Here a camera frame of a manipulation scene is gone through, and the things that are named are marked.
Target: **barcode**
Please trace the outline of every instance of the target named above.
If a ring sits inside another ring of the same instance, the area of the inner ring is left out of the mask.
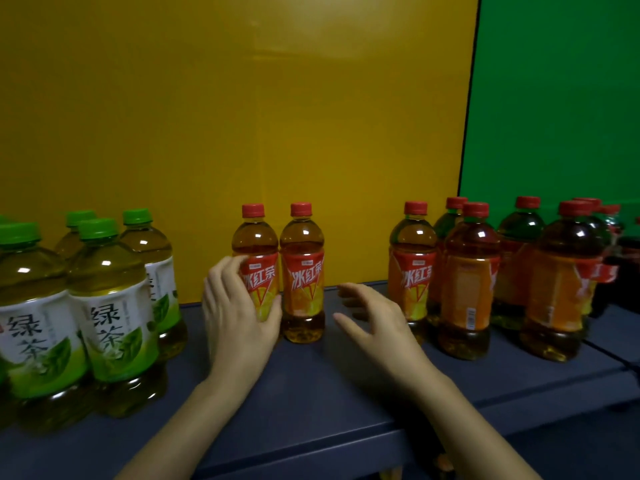
[[[475,308],[467,308],[467,329],[468,330],[476,329],[476,309]]]

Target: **red bottle cap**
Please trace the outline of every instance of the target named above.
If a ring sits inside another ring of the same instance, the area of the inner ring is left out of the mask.
[[[602,205],[602,199],[593,197],[573,197],[572,200],[579,200],[581,202],[589,202],[591,204],[591,211],[596,210],[597,207]]]
[[[261,203],[244,203],[242,205],[242,217],[264,217],[264,205]]]
[[[593,202],[587,200],[565,200],[558,206],[558,214],[562,217],[590,216]]]
[[[462,209],[467,201],[467,197],[447,197],[447,209]]]
[[[595,210],[595,212],[606,216],[615,216],[620,212],[620,204],[610,203],[609,205],[601,205]]]
[[[466,202],[462,207],[464,217],[489,217],[489,204],[487,202]]]
[[[516,199],[516,209],[539,209],[540,197],[519,196]]]
[[[311,202],[293,202],[291,204],[291,217],[307,217],[311,215]]]
[[[412,214],[414,216],[426,216],[427,202],[420,200],[407,200],[404,202],[404,213]]]

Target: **bottle bottom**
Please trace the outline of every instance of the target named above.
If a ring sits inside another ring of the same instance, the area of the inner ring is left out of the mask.
[[[284,338],[294,344],[310,344],[324,334],[324,310],[312,317],[295,317],[284,312],[281,330]]]
[[[158,348],[160,348],[158,360],[163,362],[179,355],[186,347],[188,339],[187,324],[182,319],[169,330],[160,332],[158,336]]]
[[[491,324],[507,330],[520,330],[524,323],[526,308],[526,306],[511,305],[494,299],[491,306]]]
[[[476,360],[489,351],[491,333],[489,327],[484,330],[466,330],[440,322],[438,327],[438,345],[452,357],[462,360]]]
[[[125,418],[164,396],[166,387],[166,368],[163,362],[156,362],[138,377],[98,382],[96,410],[112,418]]]
[[[578,355],[583,336],[582,330],[557,331],[529,319],[520,331],[520,341],[526,350],[554,362],[566,362]]]
[[[19,399],[17,421],[21,428],[41,435],[66,428],[83,419],[95,407],[95,382],[91,372],[55,394]]]
[[[440,324],[440,312],[442,306],[439,301],[434,301],[427,297],[427,322],[430,325],[438,326]]]

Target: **green bottle cap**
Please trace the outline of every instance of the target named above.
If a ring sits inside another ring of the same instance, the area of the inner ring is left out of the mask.
[[[154,220],[149,209],[130,209],[122,213],[122,221],[125,226],[129,226],[132,224],[146,224]]]
[[[78,227],[80,222],[95,219],[96,217],[95,212],[92,210],[75,210],[73,212],[67,212],[67,227]]]
[[[80,222],[78,231],[80,231],[82,241],[103,239],[118,235],[118,225],[116,219],[89,219]]]
[[[0,246],[36,242],[40,238],[40,228],[35,222],[17,222],[0,225]]]

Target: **green tea bottle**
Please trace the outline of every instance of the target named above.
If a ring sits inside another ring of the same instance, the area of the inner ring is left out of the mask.
[[[67,213],[67,227],[69,232],[53,248],[63,259],[71,259],[76,252],[82,249],[82,241],[80,241],[80,233],[78,232],[78,224],[87,219],[95,219],[95,212],[92,210],[76,210]]]
[[[39,241],[35,223],[0,225],[0,362],[20,425],[43,433],[89,413],[93,385],[65,262]]]
[[[114,219],[82,221],[79,230],[84,247],[68,265],[68,288],[97,380],[97,409],[125,417],[166,391],[149,282]]]
[[[159,333],[160,360],[167,360],[184,350],[188,338],[187,325],[180,316],[171,242],[151,225],[153,218],[148,209],[125,210],[122,220],[127,229],[120,240],[137,252],[147,270]]]

